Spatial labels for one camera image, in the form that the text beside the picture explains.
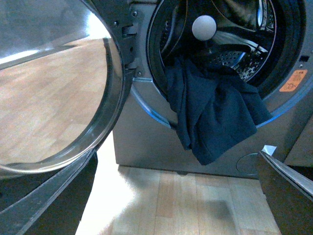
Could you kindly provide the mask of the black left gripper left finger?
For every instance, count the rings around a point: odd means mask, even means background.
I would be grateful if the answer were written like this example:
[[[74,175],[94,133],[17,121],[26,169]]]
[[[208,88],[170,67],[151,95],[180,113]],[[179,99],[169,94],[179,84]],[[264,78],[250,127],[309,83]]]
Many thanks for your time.
[[[46,181],[21,199],[0,211],[0,233],[2,235],[23,235],[55,199],[68,187],[91,159],[96,151],[89,150],[70,165],[57,171]]]

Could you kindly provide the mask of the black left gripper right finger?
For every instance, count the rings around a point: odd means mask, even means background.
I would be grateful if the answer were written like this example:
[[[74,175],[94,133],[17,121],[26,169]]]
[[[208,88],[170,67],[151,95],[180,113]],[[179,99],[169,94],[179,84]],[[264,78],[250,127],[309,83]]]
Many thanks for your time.
[[[264,151],[256,165],[261,188],[283,235],[313,233],[313,169],[288,166]]]

